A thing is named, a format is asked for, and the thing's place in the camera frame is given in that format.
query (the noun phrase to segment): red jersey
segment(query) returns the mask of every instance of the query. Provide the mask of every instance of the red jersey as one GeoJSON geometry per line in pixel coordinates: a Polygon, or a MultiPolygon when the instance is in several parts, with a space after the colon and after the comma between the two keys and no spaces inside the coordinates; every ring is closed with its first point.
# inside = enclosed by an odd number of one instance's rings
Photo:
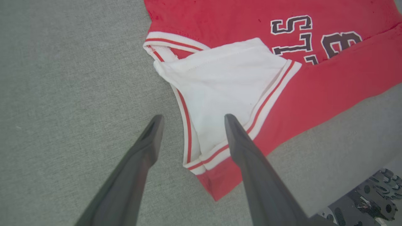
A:
{"type": "MultiPolygon", "coordinates": [[[[173,61],[258,37],[273,54],[304,64],[254,139],[265,155],[402,82],[398,67],[402,16],[392,0],[145,0],[145,4],[152,24],[144,48],[155,60],[173,61]]],[[[241,173],[230,156],[222,158],[223,150],[200,156],[185,100],[173,90],[185,130],[184,166],[218,200],[241,181],[241,173]]]]}

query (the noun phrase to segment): basketball jersey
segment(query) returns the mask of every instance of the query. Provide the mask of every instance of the basketball jersey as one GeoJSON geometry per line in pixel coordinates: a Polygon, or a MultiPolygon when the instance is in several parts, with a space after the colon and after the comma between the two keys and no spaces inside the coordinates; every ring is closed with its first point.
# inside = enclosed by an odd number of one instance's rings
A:
{"type": "MultiPolygon", "coordinates": [[[[330,4],[145,0],[145,4],[152,24],[144,49],[158,62],[174,62],[257,37],[273,55],[304,64],[277,97],[254,138],[265,155],[402,82],[396,66],[402,60],[402,17],[390,0],[330,4]]],[[[240,170],[226,146],[205,153],[185,97],[172,88],[185,131],[183,165],[218,200],[239,184],[240,170]]]]}

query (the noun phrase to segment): white fabric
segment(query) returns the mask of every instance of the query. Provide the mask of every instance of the white fabric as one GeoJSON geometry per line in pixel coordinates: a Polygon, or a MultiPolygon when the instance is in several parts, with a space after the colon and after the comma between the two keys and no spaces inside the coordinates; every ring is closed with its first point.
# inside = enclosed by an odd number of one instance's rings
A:
{"type": "Polygon", "coordinates": [[[257,103],[272,90],[286,63],[255,38],[200,51],[174,62],[155,61],[154,67],[183,95],[198,135],[198,155],[209,156],[226,140],[224,115],[231,113],[246,125],[255,117],[257,103]]]}

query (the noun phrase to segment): gray fabric surface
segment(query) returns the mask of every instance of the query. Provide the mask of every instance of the gray fabric surface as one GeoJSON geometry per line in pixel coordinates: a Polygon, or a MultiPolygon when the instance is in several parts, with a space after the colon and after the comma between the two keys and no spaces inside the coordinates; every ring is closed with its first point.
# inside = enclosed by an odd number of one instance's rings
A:
{"type": "MultiPolygon", "coordinates": [[[[0,1],[0,225],[72,225],[155,114],[165,133],[138,225],[251,225],[243,185],[214,202],[182,167],[149,25],[141,0],[0,1]]],[[[398,85],[269,156],[309,215],[400,152],[401,97],[398,85]]]]}

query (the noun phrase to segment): jersey number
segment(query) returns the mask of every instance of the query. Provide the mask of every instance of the jersey number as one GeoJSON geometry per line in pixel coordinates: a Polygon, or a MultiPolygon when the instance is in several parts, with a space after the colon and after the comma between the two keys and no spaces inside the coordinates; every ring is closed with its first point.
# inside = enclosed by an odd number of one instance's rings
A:
{"type": "MultiPolygon", "coordinates": [[[[286,25],[283,24],[283,20],[273,20],[271,21],[271,34],[280,35],[280,34],[290,34],[295,31],[295,23],[303,22],[299,26],[299,30],[312,30],[313,29],[313,20],[308,15],[302,16],[293,16],[289,17],[286,20],[286,25]]],[[[313,47],[311,44],[312,33],[306,32],[301,33],[299,37],[299,41],[302,41],[302,45],[292,45],[292,46],[275,46],[272,48],[272,52],[275,55],[283,55],[283,53],[288,52],[296,52],[296,51],[305,51],[311,52],[313,51],[313,47]]],[[[339,50],[342,51],[352,44],[356,44],[361,42],[362,38],[359,34],[354,31],[350,32],[342,32],[342,33],[333,33],[330,35],[323,35],[321,39],[322,47],[324,48],[326,55],[329,58],[337,55],[339,51],[337,51],[334,46],[337,45],[339,50]]],[[[311,62],[312,64],[318,64],[318,60],[315,54],[307,55],[304,57],[306,63],[311,62]]]]}

